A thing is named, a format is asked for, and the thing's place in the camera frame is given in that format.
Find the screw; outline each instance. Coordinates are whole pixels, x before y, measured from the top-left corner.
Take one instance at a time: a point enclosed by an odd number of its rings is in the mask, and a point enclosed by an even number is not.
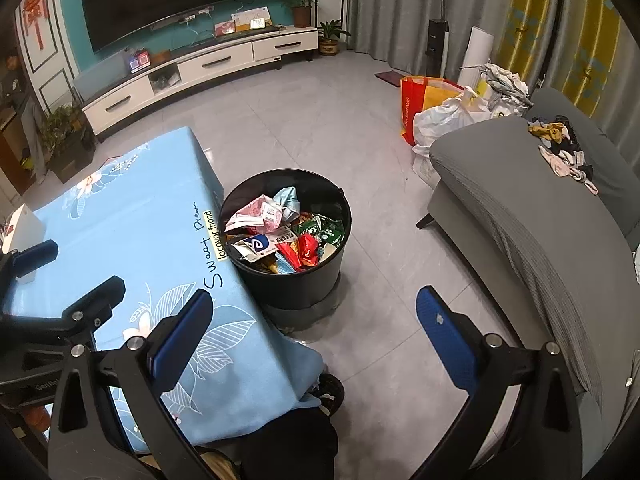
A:
[[[558,346],[558,343],[554,343],[553,341],[550,341],[549,343],[547,343],[545,345],[546,351],[549,352],[551,355],[558,355],[560,353],[560,347]]]
[[[84,353],[83,345],[76,345],[71,349],[71,355],[73,357],[80,357]]]
[[[484,340],[491,348],[498,348],[502,346],[502,338],[497,334],[487,334]]]
[[[133,337],[130,337],[127,341],[127,348],[129,350],[138,350],[139,348],[142,348],[142,345],[145,343],[145,338],[139,336],[139,335],[135,335]]]

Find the white cylinder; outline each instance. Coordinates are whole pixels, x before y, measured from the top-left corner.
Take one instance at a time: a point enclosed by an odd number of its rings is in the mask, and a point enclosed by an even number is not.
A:
[[[481,28],[473,27],[462,66],[475,66],[486,63],[489,61],[493,46],[494,37],[491,34]],[[471,86],[471,88],[475,90],[479,81],[480,71],[477,68],[463,68],[460,71],[460,77],[458,78],[458,84],[460,86]]]

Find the cordless vacuum cleaner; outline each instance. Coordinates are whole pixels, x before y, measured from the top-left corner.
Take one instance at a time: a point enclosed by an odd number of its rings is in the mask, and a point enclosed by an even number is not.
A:
[[[429,20],[429,37],[427,38],[426,76],[444,77],[449,51],[449,23],[445,19],[446,0],[441,0],[439,20]]]

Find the plant pot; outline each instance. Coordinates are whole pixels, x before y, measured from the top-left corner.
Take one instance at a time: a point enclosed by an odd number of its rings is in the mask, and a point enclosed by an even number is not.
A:
[[[311,27],[311,7],[291,7],[294,27]]]
[[[338,40],[318,40],[318,50],[323,56],[338,54]]]
[[[48,168],[63,184],[94,160],[94,134],[89,128],[72,132],[54,150]]]

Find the red wrapper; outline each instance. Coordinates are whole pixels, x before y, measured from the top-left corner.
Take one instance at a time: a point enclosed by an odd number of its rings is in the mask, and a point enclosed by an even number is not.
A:
[[[298,250],[300,259],[306,266],[313,267],[318,264],[318,240],[309,233],[303,233],[298,238]]]
[[[302,262],[298,256],[298,253],[291,248],[291,244],[276,244],[278,250],[284,254],[284,257],[291,264],[291,267],[295,269],[296,272],[302,270]]]

